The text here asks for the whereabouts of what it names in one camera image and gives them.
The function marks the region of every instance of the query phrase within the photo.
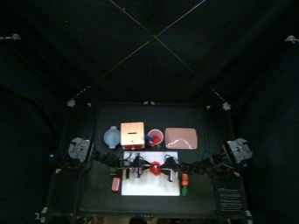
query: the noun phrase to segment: orange box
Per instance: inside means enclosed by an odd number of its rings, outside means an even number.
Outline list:
[[[143,122],[121,123],[121,144],[125,150],[146,147],[146,126]]]

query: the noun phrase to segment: black tent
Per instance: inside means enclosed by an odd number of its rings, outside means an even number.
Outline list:
[[[2,223],[45,207],[70,100],[229,102],[256,152],[257,223],[297,223],[298,11],[293,0],[3,1]]]

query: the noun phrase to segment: green object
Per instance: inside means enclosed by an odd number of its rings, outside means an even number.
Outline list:
[[[185,187],[182,188],[182,196],[189,196],[189,193],[190,193],[190,189],[189,189],[187,186],[185,186]]]

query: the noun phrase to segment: red object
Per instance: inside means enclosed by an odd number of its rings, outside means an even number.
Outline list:
[[[111,188],[111,190],[113,190],[114,192],[117,192],[118,189],[119,189],[119,182],[121,182],[121,178],[114,178],[113,188]]]
[[[159,136],[154,136],[153,146],[155,147],[162,142],[162,138]]]
[[[183,186],[189,186],[189,184],[190,184],[190,177],[189,177],[189,174],[185,173],[185,174],[182,175],[182,185],[183,185]]]
[[[155,176],[159,176],[162,174],[162,172],[161,172],[161,163],[154,161],[150,170],[151,170],[151,172],[153,172],[153,174]]]

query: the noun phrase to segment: white paper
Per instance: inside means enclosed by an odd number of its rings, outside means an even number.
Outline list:
[[[125,158],[130,156],[131,151],[125,152]],[[178,159],[177,151],[133,151],[131,159],[135,159],[137,153],[150,163],[165,163],[165,156],[170,155]],[[181,196],[181,185],[177,172],[173,171],[173,182],[169,181],[169,176],[161,174],[155,176],[150,169],[147,169],[141,178],[137,178],[135,173],[130,173],[127,179],[127,172],[123,171],[122,180],[122,195],[149,195],[149,196]]]

